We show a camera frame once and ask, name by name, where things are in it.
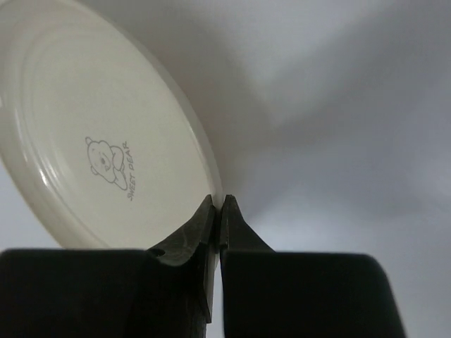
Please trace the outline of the cream plate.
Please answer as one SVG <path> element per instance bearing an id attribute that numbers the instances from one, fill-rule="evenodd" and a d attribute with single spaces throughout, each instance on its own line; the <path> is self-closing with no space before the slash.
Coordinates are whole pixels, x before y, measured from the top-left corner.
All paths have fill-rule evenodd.
<path id="1" fill-rule="evenodd" d="M 204 128 L 161 63 L 78 1 L 1 4 L 1 159 L 67 249 L 148 249 L 205 197 Z"/>

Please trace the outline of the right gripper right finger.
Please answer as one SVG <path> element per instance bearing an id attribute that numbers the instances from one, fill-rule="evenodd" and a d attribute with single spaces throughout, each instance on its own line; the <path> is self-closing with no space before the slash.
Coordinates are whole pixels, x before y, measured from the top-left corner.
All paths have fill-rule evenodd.
<path id="1" fill-rule="evenodd" d="M 389 279 L 369 255 L 274 251 L 231 195 L 220 250 L 227 337 L 406 335 Z"/>

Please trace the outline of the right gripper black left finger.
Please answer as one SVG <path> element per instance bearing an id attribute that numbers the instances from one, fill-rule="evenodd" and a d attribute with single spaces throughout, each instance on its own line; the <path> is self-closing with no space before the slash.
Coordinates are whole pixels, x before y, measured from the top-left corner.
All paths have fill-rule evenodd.
<path id="1" fill-rule="evenodd" d="M 211 322 L 216 209 L 150 249 L 9 249 L 2 337 L 204 337 Z"/>

